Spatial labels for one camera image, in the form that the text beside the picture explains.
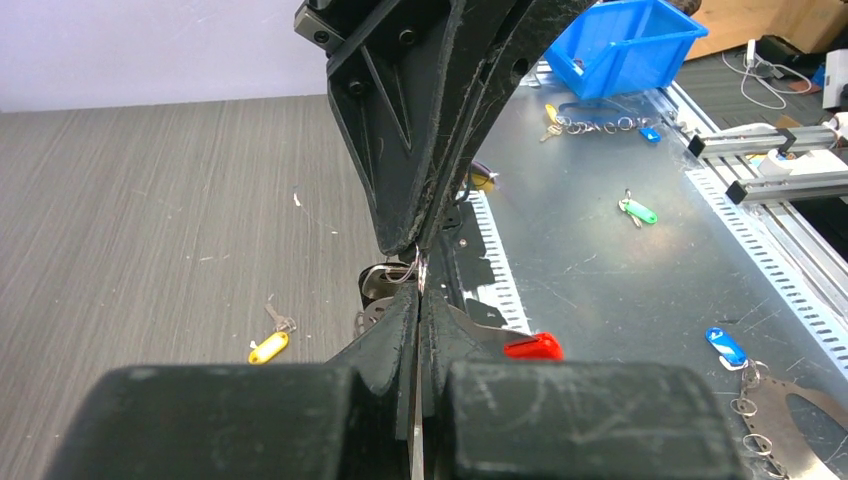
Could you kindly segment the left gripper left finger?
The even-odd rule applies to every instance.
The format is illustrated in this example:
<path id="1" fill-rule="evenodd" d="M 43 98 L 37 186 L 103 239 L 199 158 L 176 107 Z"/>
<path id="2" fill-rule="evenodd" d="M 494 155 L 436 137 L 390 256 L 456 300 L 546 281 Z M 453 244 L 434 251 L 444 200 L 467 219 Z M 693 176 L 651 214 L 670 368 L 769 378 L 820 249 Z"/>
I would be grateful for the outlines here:
<path id="1" fill-rule="evenodd" d="M 89 391 L 50 479 L 405 479 L 420 295 L 323 363 L 137 365 Z"/>

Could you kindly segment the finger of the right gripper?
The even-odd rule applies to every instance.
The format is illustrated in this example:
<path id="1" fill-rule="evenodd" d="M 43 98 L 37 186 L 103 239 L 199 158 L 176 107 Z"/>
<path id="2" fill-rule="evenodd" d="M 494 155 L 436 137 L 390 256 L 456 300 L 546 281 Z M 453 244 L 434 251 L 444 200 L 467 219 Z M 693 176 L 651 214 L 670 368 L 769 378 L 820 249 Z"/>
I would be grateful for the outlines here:
<path id="1" fill-rule="evenodd" d="M 327 56 L 331 110 L 379 249 L 413 248 L 456 188 L 461 145 L 490 111 L 490 1 L 306 1 L 295 31 Z"/>
<path id="2" fill-rule="evenodd" d="M 530 67 L 588 1 L 459 1 L 441 49 L 438 106 L 428 122 L 427 177 L 414 243 L 432 248 L 480 145 Z"/>

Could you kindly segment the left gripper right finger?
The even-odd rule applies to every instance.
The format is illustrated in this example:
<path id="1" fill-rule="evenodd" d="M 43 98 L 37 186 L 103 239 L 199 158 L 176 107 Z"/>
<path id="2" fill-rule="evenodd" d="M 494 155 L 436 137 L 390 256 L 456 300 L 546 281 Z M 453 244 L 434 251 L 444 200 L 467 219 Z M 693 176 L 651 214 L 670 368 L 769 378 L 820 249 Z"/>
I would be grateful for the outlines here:
<path id="1" fill-rule="evenodd" d="M 707 383 L 680 366 L 492 355 L 420 304 L 427 479 L 742 479 Z"/>

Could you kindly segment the metal key holder red handle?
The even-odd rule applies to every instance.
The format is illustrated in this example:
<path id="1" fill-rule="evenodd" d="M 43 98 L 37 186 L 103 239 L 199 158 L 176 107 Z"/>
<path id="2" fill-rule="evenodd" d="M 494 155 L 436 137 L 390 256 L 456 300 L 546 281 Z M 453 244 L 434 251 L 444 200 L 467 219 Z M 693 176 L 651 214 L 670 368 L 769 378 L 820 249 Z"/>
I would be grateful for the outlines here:
<path id="1" fill-rule="evenodd" d="M 392 439 L 400 451 L 404 478 L 426 476 L 423 423 L 442 390 L 439 370 L 457 358 L 561 361 L 556 338 L 542 332 L 522 335 L 475 325 L 442 294 L 424 292 L 427 269 L 420 258 L 409 265 L 415 279 L 404 284 L 382 311 L 362 311 L 356 339 L 342 353 L 355 363 L 369 389 L 386 400 Z"/>

